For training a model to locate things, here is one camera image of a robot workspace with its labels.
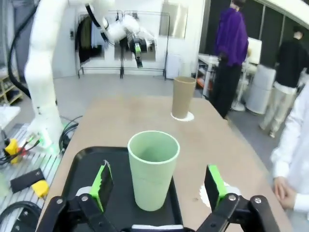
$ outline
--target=hanging clothes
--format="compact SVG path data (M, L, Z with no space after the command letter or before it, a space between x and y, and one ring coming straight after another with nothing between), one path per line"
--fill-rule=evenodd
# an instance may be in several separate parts
M90 17L85 17L77 27L75 37L75 50L78 51L80 63L88 61L91 57L101 55L102 46L91 47L91 28Z
M91 24L91 47L98 47L101 45L102 47L107 47L108 43L104 41L103 37L101 36L101 32L99 28L92 22Z

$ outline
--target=person in purple shirt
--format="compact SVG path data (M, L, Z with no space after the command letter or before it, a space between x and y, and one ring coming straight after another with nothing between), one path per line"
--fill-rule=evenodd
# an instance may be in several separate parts
M246 0L232 0L230 8L221 13L215 53L219 67L210 102L222 118L226 118L237 91L241 66L248 53L248 35L244 18L239 10Z

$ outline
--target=green gripper pad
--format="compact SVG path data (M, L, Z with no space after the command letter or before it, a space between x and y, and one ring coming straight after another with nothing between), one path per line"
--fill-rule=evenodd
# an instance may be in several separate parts
M224 181L221 178L219 169L216 165L207 166L204 185L211 205L211 210L214 211L220 200L222 200L227 194Z
M92 184L90 195L98 202L104 212L113 188L110 164L105 160Z

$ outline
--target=black tray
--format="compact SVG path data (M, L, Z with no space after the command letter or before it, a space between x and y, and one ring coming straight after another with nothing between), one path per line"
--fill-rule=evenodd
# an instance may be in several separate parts
M127 148L90 147L74 158L62 196L73 198L77 191L91 186L104 160L111 165L114 187L105 215L118 231L139 225L182 225L176 189L172 179L163 207L154 212L140 209L134 200L131 170ZM90 232L86 225L79 225L75 232Z

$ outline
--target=purple jacket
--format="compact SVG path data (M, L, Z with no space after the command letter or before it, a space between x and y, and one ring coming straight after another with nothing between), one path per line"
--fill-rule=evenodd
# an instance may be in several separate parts
M228 8L221 13L215 53L224 53L228 57L228 65L241 65L248 51L248 35L241 12Z

